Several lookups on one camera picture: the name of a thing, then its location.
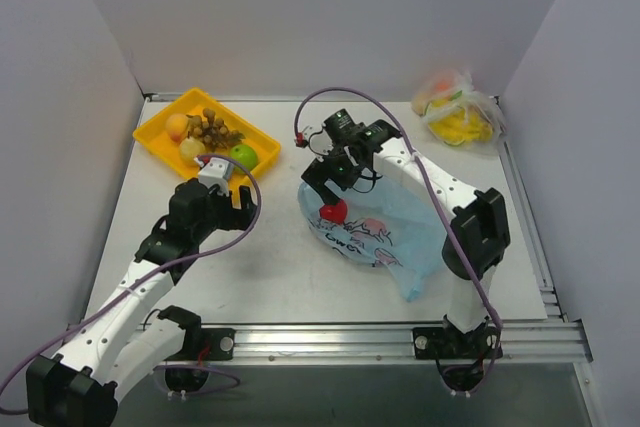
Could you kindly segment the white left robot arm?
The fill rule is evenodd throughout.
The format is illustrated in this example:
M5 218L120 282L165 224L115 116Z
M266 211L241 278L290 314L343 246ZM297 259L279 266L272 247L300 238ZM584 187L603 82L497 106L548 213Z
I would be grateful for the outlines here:
M37 355L26 370L27 415L40 426L109 426L121 401L172 356L190 358L202 346L201 319L170 306L144 333L152 308L200 258L215 231L246 237L262 207L256 183L238 190L238 205L219 186L196 179L178 185L168 212L153 226L122 280L98 312L53 356Z

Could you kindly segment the green apple fruit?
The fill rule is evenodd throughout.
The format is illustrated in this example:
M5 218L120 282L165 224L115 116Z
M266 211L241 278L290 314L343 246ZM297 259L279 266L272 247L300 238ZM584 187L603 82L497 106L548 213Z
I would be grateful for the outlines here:
M229 151L229 156L249 171L259 164L257 152L244 143L233 146Z

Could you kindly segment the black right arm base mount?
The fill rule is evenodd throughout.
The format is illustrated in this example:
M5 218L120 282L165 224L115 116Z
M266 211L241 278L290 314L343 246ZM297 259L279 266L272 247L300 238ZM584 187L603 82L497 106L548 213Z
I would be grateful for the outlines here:
M414 357L418 360L490 360L503 356L499 330L485 317L475 329L463 333L444 317L439 324L414 327Z

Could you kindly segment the light blue printed plastic bag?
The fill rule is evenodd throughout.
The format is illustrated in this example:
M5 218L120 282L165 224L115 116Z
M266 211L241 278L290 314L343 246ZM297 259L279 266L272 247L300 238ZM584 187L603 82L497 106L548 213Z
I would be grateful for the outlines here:
M444 269L447 234L434 207L387 178L360 179L346 191L331 181L327 187L346 203L341 224L321 217L323 202L308 184L297 192L315 237L352 262L388 269L406 301L421 297L427 278Z

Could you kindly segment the orange peach fruit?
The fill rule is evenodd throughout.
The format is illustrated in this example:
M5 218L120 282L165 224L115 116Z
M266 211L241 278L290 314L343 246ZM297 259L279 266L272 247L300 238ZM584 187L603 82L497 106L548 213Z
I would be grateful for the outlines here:
M165 132L174 143L181 143L189 133L190 117L186 114L172 114L165 122Z

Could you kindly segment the aluminium front rail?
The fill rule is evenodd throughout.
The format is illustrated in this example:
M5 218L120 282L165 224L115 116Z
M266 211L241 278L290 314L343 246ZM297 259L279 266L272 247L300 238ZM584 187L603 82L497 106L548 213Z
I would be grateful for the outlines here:
M414 357L412 329L434 324L345 325L206 325L236 330L234 356L230 361L167 361L185 347L185 331L168 320L146 329L137 328L130 339L112 340L87 331L64 345L55 359L77 371L88 369L107 377L133 368L149 371L157 365L205 365L230 363L262 365L365 365L435 362L465 365L471 360L418 360ZM491 359L516 363L582 363L591 359L582 327L566 322L510 323L498 334L497 351Z

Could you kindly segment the yellow lemon fruit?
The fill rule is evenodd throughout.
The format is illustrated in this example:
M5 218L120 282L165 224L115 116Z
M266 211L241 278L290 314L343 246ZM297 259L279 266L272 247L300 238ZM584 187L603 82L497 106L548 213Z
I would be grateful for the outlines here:
M190 167L197 167L196 159L207 153L205 144L195 137L185 138L178 147L179 157L182 162Z

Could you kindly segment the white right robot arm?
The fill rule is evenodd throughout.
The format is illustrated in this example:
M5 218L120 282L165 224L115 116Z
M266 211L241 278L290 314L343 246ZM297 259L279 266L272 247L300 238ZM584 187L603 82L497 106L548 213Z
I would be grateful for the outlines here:
M349 208L341 196L364 171L371 172L373 182L387 179L403 194L432 206L446 231L442 257L454 277L446 314L451 325L443 332L446 349L465 356L479 344L481 324L492 321L501 329L489 290L511 243L503 195L494 188L480 191L429 160L395 118L366 125L341 109L326 118L317 133L328 140L329 149L317 154L302 180L322 201L319 218L345 223Z

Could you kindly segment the clear bag of yellow fruit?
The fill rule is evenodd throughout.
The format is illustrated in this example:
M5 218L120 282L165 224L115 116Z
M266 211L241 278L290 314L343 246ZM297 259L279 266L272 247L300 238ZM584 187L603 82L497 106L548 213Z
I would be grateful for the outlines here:
M488 154L506 134L498 99L477 90L468 71L432 75L413 96L411 108L437 142L453 148Z

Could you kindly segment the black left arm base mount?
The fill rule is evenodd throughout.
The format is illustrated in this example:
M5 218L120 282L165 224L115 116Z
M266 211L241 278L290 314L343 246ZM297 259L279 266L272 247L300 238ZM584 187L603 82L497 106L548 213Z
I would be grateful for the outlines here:
M236 330L229 327L203 328L195 341L190 341L167 361L230 361L234 356Z

